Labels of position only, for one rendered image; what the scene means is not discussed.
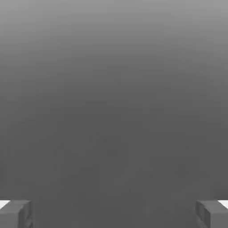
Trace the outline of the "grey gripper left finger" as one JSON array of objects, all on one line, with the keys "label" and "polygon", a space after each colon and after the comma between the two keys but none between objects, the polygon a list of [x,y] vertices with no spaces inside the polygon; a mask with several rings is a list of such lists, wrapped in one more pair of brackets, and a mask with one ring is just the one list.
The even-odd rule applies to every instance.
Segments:
[{"label": "grey gripper left finger", "polygon": [[0,228],[33,228],[33,202],[0,200]]}]

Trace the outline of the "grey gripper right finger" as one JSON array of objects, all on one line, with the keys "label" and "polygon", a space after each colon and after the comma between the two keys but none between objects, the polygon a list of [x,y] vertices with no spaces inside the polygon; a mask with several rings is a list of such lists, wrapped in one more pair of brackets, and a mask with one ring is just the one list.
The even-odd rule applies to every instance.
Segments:
[{"label": "grey gripper right finger", "polygon": [[195,214],[199,228],[228,228],[228,200],[198,200]]}]

